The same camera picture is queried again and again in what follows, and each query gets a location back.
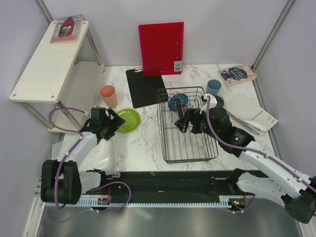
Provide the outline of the green plate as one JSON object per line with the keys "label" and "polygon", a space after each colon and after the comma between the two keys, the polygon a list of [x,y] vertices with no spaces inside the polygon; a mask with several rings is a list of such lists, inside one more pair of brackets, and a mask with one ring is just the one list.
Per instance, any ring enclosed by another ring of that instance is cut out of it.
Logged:
{"label": "green plate", "polygon": [[140,124],[140,115],[134,109],[122,109],[117,114],[125,120],[125,123],[118,129],[121,133],[130,133],[134,131]]}

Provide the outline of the dark red plate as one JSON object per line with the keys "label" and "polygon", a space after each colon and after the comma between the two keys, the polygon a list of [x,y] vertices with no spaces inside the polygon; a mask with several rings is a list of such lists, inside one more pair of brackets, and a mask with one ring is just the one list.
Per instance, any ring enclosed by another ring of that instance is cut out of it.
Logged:
{"label": "dark red plate", "polygon": [[181,119],[184,116],[184,106],[179,99],[176,99],[176,109],[178,113],[178,118]]}

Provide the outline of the blue patterned bowl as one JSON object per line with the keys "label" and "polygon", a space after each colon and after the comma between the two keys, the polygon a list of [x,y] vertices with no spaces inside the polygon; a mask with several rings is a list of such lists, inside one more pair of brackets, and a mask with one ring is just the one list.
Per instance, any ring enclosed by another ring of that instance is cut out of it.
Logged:
{"label": "blue patterned bowl", "polygon": [[177,110],[177,103],[180,103],[183,108],[187,106],[189,98],[184,93],[174,93],[168,98],[168,108],[171,111]]}

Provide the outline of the black wire dish rack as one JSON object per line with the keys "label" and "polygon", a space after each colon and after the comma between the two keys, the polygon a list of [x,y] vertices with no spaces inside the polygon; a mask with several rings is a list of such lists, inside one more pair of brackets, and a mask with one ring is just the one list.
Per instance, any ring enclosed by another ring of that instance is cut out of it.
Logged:
{"label": "black wire dish rack", "polygon": [[[189,102],[184,113],[188,109],[200,109],[204,105],[204,89],[201,86],[166,88],[166,91],[168,98],[174,93],[184,93],[188,96]],[[190,123],[186,133],[180,132],[174,124],[179,120],[177,110],[171,111],[168,101],[158,103],[157,115],[162,157],[166,163],[209,161],[218,156],[215,139],[207,134],[191,133]]]}

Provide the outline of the pink plastic cup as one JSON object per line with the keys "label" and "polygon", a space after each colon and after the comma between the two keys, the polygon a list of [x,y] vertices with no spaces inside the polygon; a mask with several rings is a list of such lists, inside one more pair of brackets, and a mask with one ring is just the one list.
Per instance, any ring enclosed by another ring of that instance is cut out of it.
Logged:
{"label": "pink plastic cup", "polygon": [[118,106],[116,90],[112,85],[105,85],[99,90],[99,95],[109,108]]}

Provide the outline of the dark grey ceramic mug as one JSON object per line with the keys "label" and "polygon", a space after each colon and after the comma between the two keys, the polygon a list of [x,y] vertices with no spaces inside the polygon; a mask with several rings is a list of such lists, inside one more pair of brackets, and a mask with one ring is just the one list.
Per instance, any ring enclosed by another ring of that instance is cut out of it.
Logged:
{"label": "dark grey ceramic mug", "polygon": [[225,104],[224,98],[220,95],[214,95],[214,97],[217,100],[216,107],[222,108]]}

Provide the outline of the light blue plastic cup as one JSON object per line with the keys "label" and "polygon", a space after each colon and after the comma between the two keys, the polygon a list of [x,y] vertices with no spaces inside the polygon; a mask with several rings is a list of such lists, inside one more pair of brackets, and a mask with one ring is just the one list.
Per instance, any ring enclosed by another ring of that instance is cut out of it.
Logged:
{"label": "light blue plastic cup", "polygon": [[206,93],[212,94],[212,95],[217,95],[219,93],[219,91],[221,90],[221,88],[222,88],[222,85],[218,80],[211,79],[207,83]]}

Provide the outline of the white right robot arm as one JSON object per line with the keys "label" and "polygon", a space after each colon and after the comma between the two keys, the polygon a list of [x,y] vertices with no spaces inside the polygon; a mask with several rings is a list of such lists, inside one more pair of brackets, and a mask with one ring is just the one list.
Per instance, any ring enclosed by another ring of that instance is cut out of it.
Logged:
{"label": "white right robot arm", "polygon": [[240,160],[246,161],[267,177],[256,178],[247,171],[235,169],[226,182],[227,191],[240,191],[259,195],[279,204],[295,220],[307,224],[316,215],[316,179],[270,155],[255,138],[245,130],[232,125],[223,108],[177,110],[177,128],[185,133],[214,137],[220,147]]}

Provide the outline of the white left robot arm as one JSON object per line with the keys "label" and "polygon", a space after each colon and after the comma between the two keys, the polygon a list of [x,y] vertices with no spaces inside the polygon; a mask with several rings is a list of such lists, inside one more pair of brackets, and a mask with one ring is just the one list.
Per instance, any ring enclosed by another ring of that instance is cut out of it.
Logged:
{"label": "white left robot arm", "polygon": [[75,131],[78,139],[58,158],[46,160],[41,168],[40,198],[59,209],[67,204],[77,204],[81,195],[88,191],[104,194],[108,190],[108,181],[103,177],[118,177],[115,171],[97,168],[79,171],[79,167],[100,141],[111,139],[126,121],[112,108],[93,107],[90,112],[79,112],[88,119],[80,130]]}

